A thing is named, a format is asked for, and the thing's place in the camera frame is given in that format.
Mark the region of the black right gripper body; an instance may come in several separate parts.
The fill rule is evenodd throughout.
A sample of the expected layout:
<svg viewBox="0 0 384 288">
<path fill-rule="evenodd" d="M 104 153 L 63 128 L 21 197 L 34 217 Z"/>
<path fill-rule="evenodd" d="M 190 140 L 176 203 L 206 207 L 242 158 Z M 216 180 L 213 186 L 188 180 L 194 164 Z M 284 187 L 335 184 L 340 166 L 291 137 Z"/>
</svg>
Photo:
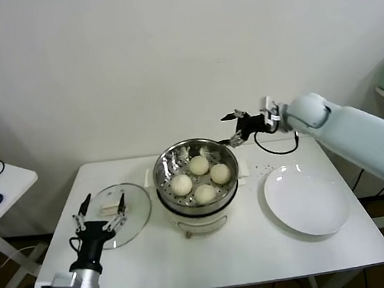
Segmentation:
<svg viewBox="0 0 384 288">
<path fill-rule="evenodd" d="M 268 133 L 270 126 L 265 123 L 264 114 L 255 116 L 243 116 L 238 118 L 236 131 L 240 132 L 241 137 L 249 137 L 252 133 Z"/>
</svg>

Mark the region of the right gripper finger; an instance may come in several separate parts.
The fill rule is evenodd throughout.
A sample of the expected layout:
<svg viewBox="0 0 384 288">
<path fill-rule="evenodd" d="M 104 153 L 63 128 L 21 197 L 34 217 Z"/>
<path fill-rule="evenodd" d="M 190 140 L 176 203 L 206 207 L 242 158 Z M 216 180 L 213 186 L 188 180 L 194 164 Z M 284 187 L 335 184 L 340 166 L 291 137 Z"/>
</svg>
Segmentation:
<svg viewBox="0 0 384 288">
<path fill-rule="evenodd" d="M 217 143 L 224 146 L 240 146 L 245 140 L 243 139 L 242 131 L 237 131 L 231 138 L 220 140 Z"/>
<path fill-rule="evenodd" d="M 226 114 L 220 120 L 221 121 L 230 121 L 230 120 L 237 119 L 237 118 L 245 118 L 246 116 L 247 116 L 247 112 L 235 109 L 232 113 Z"/>
</svg>

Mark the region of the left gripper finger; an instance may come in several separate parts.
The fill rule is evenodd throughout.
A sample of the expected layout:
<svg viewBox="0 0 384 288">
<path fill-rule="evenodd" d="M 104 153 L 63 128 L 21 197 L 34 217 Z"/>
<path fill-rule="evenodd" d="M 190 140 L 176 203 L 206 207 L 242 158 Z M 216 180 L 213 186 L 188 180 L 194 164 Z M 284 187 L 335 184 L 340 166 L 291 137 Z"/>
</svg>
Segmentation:
<svg viewBox="0 0 384 288">
<path fill-rule="evenodd" d="M 121 227 L 124 226 L 124 223 L 127 220 L 126 216 L 126 203 L 124 202 L 125 200 L 125 193 L 122 192 L 122 195 L 120 196 L 120 201 L 118 205 L 118 214 L 115 216 L 112 221 L 110 221 L 106 226 L 105 230 L 106 231 L 118 231 L 120 230 Z"/>
<path fill-rule="evenodd" d="M 91 200 L 91 194 L 88 194 L 85 197 L 85 200 L 80 204 L 78 213 L 72 216 L 72 219 L 74 220 L 74 224 L 76 226 L 75 232 L 77 233 L 86 230 L 85 217 L 90 204 L 90 200 Z"/>
</svg>

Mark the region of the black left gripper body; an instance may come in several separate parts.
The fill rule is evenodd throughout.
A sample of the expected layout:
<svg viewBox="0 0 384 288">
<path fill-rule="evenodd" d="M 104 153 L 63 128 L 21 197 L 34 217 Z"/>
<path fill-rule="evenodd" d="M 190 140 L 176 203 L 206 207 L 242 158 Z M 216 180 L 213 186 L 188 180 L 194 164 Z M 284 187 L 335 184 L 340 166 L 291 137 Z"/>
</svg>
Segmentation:
<svg viewBox="0 0 384 288">
<path fill-rule="evenodd" d="M 71 248 L 77 254 L 77 260 L 71 264 L 69 271 L 94 270 L 101 271 L 100 258 L 104 244 L 115 237 L 115 231 L 104 231 L 107 221 L 86 222 L 86 230 L 78 232 L 69 239 Z"/>
</svg>

